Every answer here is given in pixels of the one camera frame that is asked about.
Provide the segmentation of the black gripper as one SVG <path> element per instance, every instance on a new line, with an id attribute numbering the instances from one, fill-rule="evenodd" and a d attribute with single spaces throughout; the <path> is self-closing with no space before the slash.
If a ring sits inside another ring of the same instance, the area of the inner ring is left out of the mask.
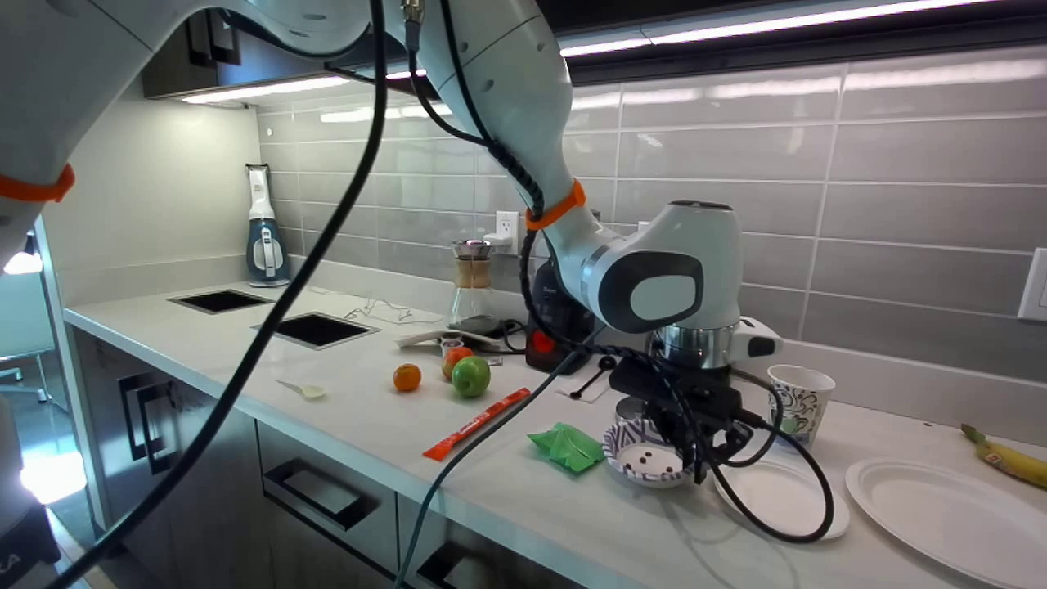
<path id="1" fill-rule="evenodd" d="M 725 368 L 695 368 L 656 357 L 621 357 L 609 382 L 639 399 L 659 435 L 685 452 L 695 484 L 705 484 L 712 457 L 736 453 L 753 426 L 743 418 L 743 399 Z"/>

